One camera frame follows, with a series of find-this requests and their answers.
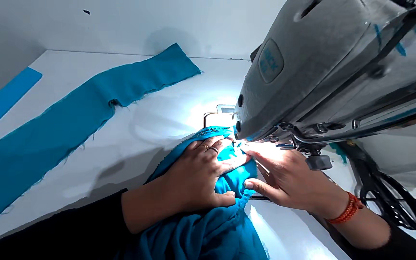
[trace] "industrial sewing machine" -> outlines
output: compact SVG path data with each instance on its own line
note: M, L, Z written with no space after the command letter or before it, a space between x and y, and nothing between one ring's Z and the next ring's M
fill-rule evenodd
M234 110L236 139L273 142L332 167L320 150L416 124L412 0L287 0Z

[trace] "white table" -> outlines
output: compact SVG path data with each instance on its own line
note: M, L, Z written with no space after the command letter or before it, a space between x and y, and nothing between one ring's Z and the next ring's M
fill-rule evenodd
M0 138L40 115L95 74L149 56L46 51L31 64L42 79L0 120ZM192 58L202 70L174 86L117 107L105 126L49 171L0 215L0 236L53 212L88 204L120 189L141 185L182 139L203 127L203 114L235 104L249 61ZM331 149L326 173L354 192L355 178ZM251 201L250 215L271 259L347 259L311 216L267 201Z

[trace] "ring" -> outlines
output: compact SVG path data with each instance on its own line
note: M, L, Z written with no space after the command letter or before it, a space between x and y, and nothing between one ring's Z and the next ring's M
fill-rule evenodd
M213 149L213 151L215 151L219 155L219 151L216 148L214 148L213 146L208 147L208 149Z

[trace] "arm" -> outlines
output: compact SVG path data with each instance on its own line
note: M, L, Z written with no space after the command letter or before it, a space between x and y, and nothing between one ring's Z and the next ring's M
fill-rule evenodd
M203 141L221 151L232 139ZM235 204L233 192L214 192L219 176L246 163L244 155L219 162L202 141L191 143L163 176L78 209L66 210L0 239L0 258L113 258L126 242L156 222L183 211Z
M337 218L348 205L347 192L328 180L321 171L310 170L300 152L279 150L266 143L241 148L257 159L258 169L267 182L248 179L245 187L254 189L272 202L307 210L324 219ZM349 221L332 226L344 237L350 250L358 252L348 253L353 259L416 256L416 246L411 246L416 245L416 240L398 227L390 226L367 207L358 210Z
M112 258L131 235L121 210L122 190L92 204L70 209L0 239L0 259Z

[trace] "hand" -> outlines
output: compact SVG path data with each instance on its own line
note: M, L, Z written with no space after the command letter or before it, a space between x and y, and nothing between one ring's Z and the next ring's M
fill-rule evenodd
M204 141L194 141L188 145L182 156L161 176L162 189L171 194L182 211L194 211L206 208L223 207L235 204L235 193L215 193L215 185L219 176L229 172L251 159L242 155L219 162L219 152L231 145L233 139L215 136Z
M272 202L289 208L307 210L326 219L340 216L349 202L347 192L321 171L312 171L306 157L296 150L280 150L271 143L252 143L240 147L262 165L257 164L267 183L247 179L251 188Z

